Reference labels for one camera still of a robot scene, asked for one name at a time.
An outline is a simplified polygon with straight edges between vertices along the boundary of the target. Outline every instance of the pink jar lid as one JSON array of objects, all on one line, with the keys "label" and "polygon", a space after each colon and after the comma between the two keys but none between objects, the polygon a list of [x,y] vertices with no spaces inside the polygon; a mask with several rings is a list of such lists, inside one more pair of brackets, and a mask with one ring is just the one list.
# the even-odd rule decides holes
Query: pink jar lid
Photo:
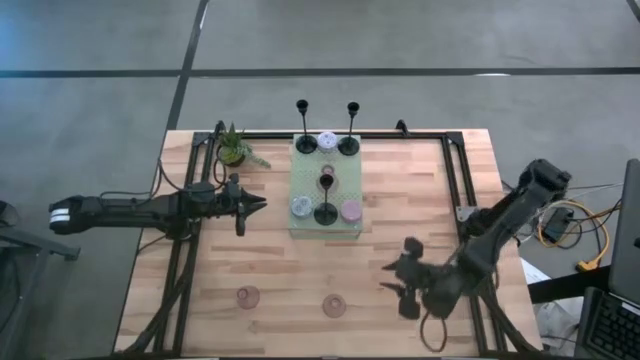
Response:
[{"label": "pink jar lid", "polygon": [[342,203],[342,208],[340,209],[340,215],[342,215],[342,219],[349,224],[357,223],[362,219],[362,206],[360,206],[360,202],[356,200],[347,200]]}]

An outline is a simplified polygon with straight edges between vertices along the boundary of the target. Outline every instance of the white jar lid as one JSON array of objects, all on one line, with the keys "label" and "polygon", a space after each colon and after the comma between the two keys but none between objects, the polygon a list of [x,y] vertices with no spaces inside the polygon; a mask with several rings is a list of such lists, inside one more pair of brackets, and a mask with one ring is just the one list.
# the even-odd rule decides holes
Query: white jar lid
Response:
[{"label": "white jar lid", "polygon": [[308,196],[299,196],[291,202],[291,213],[299,218],[306,218],[311,215],[313,204]]},{"label": "white jar lid", "polygon": [[338,144],[338,137],[336,134],[325,131],[318,135],[318,146],[321,151],[329,151],[336,147]]}]

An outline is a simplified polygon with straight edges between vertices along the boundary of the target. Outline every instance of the laptop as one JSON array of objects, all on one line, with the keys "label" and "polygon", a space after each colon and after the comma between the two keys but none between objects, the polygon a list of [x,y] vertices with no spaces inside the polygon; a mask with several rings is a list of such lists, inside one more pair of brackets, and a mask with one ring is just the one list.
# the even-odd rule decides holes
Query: laptop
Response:
[{"label": "laptop", "polygon": [[627,162],[609,292],[588,288],[575,356],[640,360],[640,161]]}]

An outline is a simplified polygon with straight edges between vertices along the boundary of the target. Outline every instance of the keyboard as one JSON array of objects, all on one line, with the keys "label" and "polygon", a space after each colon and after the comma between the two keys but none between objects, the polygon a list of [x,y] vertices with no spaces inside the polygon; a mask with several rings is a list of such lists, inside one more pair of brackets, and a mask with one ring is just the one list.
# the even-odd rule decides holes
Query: keyboard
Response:
[{"label": "keyboard", "polygon": [[622,301],[602,296],[587,345],[607,358],[640,360],[640,316],[625,309]]}]

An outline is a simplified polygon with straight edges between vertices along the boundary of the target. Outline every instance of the yellow cable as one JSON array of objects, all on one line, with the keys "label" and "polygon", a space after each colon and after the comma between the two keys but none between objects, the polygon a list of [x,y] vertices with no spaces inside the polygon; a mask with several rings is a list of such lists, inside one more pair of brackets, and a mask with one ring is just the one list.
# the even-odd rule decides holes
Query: yellow cable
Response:
[{"label": "yellow cable", "polygon": [[588,263],[597,263],[598,261],[600,261],[600,259],[602,259],[602,257],[604,256],[604,254],[607,252],[607,249],[609,248],[609,232],[607,231],[607,227],[602,223],[602,221],[600,221],[600,218],[598,216],[602,216],[603,214],[606,214],[608,211],[614,211],[615,208],[612,209],[608,209],[605,211],[602,211],[598,214],[594,214],[591,210],[589,210],[586,206],[575,202],[575,201],[571,201],[571,200],[560,200],[560,201],[556,201],[555,203],[551,204],[547,209],[545,209],[545,211],[542,213],[542,215],[540,216],[540,221],[538,221],[538,240],[540,241],[540,243],[547,248],[552,248],[552,247],[556,247],[558,246],[561,242],[563,242],[564,240],[567,239],[567,235],[569,235],[570,233],[573,232],[573,229],[577,228],[578,226],[580,226],[583,222],[587,221],[582,220],[577,222],[575,225],[573,225],[573,227],[571,229],[569,229],[569,231],[567,231],[560,239],[558,239],[558,241],[555,244],[548,244],[544,241],[544,238],[542,236],[542,220],[544,218],[545,213],[551,209],[552,207],[556,207],[557,205],[569,205],[569,206],[575,206],[578,207],[582,210],[585,211],[585,213],[587,213],[588,218],[589,219],[594,219],[597,223],[598,223],[598,227],[602,228],[602,231],[604,232],[604,239],[605,239],[605,243],[604,243],[604,248],[602,249],[602,251],[598,254],[598,256],[589,261]]}]

